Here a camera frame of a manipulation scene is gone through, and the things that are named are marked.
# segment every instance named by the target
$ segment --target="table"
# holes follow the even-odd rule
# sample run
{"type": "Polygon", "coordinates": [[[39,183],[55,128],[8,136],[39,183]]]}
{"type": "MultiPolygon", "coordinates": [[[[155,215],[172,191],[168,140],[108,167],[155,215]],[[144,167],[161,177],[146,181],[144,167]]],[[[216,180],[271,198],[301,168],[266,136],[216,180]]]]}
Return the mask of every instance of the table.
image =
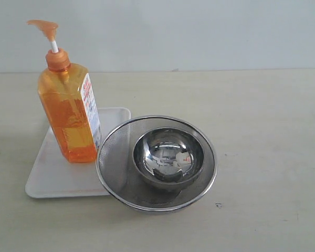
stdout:
{"type": "Polygon", "coordinates": [[[184,119],[215,146],[212,189],[156,216],[25,194],[48,128],[37,77],[0,74],[0,251],[315,251],[315,69],[91,73],[99,107],[184,119]]]}

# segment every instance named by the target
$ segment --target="stainless steel bowl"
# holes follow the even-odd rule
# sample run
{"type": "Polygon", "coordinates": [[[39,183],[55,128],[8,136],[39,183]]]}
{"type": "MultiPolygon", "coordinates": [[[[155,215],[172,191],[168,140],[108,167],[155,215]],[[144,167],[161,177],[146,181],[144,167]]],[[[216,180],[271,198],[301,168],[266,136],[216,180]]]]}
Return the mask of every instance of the stainless steel bowl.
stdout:
{"type": "Polygon", "coordinates": [[[144,181],[167,192],[191,185],[199,176],[204,159],[198,140],[176,128],[147,132],[136,143],[133,157],[144,181]]]}
{"type": "Polygon", "coordinates": [[[193,125],[152,115],[111,131],[99,148],[96,166],[102,185],[123,204],[146,213],[166,213],[205,195],[216,177],[217,156],[209,139],[193,125]],[[159,168],[149,164],[152,160],[159,161],[159,168]],[[166,184],[180,188],[166,189],[166,184]]]}

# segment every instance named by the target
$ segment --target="bottle label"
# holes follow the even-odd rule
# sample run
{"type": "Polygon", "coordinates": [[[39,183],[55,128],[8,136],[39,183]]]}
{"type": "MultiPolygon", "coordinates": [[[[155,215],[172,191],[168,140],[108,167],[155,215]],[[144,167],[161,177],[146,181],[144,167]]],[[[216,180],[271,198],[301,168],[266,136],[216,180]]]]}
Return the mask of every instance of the bottle label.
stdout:
{"type": "Polygon", "coordinates": [[[96,146],[96,149],[98,149],[101,142],[101,127],[98,116],[98,109],[95,101],[95,96],[93,95],[92,84],[89,74],[85,75],[83,85],[80,90],[80,94],[82,96],[82,101],[90,125],[93,141],[96,146]]]}

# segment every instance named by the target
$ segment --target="soap dispenser bottle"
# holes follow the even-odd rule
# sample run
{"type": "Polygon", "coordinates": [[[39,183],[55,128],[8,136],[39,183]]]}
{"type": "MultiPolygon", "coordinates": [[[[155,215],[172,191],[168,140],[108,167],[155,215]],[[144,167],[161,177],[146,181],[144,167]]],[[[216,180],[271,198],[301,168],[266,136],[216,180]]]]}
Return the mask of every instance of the soap dispenser bottle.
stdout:
{"type": "Polygon", "coordinates": [[[101,128],[88,69],[71,63],[66,51],[58,48],[58,25],[29,20],[48,38],[48,68],[38,78],[38,94],[63,156],[70,163],[96,160],[101,128]]]}

